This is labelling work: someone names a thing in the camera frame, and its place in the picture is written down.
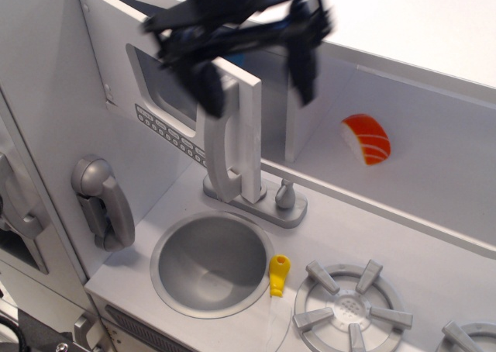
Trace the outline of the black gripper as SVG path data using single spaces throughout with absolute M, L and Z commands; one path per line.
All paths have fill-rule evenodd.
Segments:
M 317 50 L 331 23 L 322 0 L 185 0 L 148 18 L 143 30 L 157 39 L 166 65 L 284 46 L 292 84 L 306 106 L 316 96 Z M 174 73 L 206 113 L 223 116 L 224 91 L 211 61 L 183 62 Z

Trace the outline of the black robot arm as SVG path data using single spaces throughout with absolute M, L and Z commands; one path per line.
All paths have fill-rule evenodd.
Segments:
M 316 49 L 332 30 L 322 0 L 185 0 L 143 24 L 162 65 L 211 116 L 225 113 L 213 60 L 262 47 L 287 51 L 287 69 L 303 105 L 315 98 Z

